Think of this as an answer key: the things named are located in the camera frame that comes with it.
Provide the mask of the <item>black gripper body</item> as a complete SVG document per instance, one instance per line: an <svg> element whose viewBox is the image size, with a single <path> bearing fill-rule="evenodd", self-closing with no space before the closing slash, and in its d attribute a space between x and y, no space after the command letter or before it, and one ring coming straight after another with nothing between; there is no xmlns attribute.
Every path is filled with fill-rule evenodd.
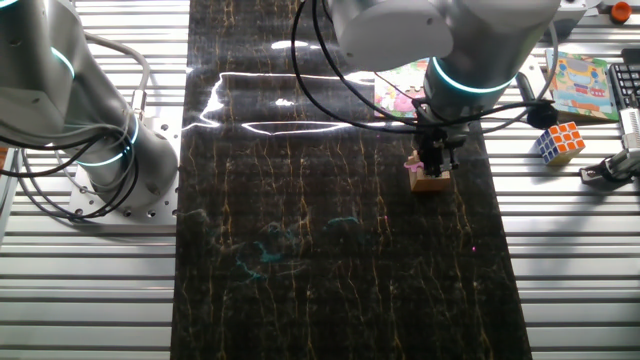
<svg viewBox="0 0 640 360"><path fill-rule="evenodd" d="M441 148L454 151L466 142L465 126L438 126L435 124L419 124L416 128L415 145L418 152Z"/></svg>

